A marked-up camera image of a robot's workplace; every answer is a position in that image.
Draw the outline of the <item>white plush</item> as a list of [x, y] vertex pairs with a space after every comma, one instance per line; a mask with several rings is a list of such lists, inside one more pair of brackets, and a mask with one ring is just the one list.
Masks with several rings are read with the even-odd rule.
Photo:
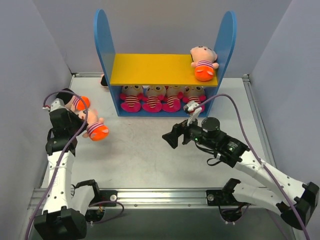
[[142, 85], [123, 85], [120, 94], [121, 108], [128, 113], [139, 112], [142, 107], [143, 92]]
[[198, 104], [201, 104], [207, 99], [205, 90], [202, 86], [186, 86], [183, 93], [182, 101], [185, 104], [188, 104], [191, 101], [194, 101]]
[[150, 85], [145, 96], [142, 98], [144, 104], [143, 110], [148, 113], [158, 113], [162, 110], [162, 100], [166, 95], [166, 87], [164, 85]]

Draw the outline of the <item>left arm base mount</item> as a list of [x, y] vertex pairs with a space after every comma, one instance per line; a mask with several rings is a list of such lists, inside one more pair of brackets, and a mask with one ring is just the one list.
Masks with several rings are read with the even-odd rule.
[[103, 190], [94, 190], [94, 197], [91, 200], [89, 206], [99, 202], [106, 202], [98, 204], [99, 207], [115, 207], [116, 201], [118, 199], [118, 191], [114, 189], [103, 189]]

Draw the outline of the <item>pink plush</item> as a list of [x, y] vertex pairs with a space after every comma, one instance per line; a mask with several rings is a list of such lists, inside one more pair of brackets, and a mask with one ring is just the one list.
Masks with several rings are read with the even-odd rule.
[[175, 113], [181, 109], [181, 99], [183, 98], [184, 86], [165, 86], [166, 94], [163, 99], [162, 110], [168, 113]]

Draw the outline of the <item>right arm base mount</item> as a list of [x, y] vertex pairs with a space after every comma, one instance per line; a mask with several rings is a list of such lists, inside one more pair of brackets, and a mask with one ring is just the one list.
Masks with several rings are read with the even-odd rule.
[[223, 188], [206, 190], [206, 199], [208, 206], [240, 206], [247, 205], [248, 202], [238, 201], [234, 196], [234, 188], [241, 181], [230, 178]]

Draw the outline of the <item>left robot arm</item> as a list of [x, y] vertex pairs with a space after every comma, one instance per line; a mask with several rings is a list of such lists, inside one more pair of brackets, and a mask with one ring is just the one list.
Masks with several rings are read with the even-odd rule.
[[44, 194], [41, 215], [34, 218], [34, 228], [43, 240], [80, 240], [87, 235], [85, 214], [88, 206], [101, 201], [98, 184], [85, 180], [80, 192], [71, 195], [72, 167], [76, 156], [76, 137], [87, 122], [65, 107], [52, 107], [52, 128], [45, 146], [49, 166], [49, 185]]

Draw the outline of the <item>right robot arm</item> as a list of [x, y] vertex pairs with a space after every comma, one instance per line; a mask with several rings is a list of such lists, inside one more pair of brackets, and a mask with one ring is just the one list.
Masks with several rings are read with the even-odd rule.
[[255, 205], [279, 215], [292, 228], [302, 230], [318, 205], [320, 188], [313, 182], [296, 180], [266, 161], [258, 160], [253, 151], [240, 140], [221, 131], [220, 121], [205, 118], [201, 124], [195, 120], [176, 123], [162, 138], [175, 149], [178, 138], [183, 145], [193, 141], [196, 147], [210, 153], [219, 163], [247, 174], [263, 187], [254, 187], [231, 178], [222, 189], [222, 200]]

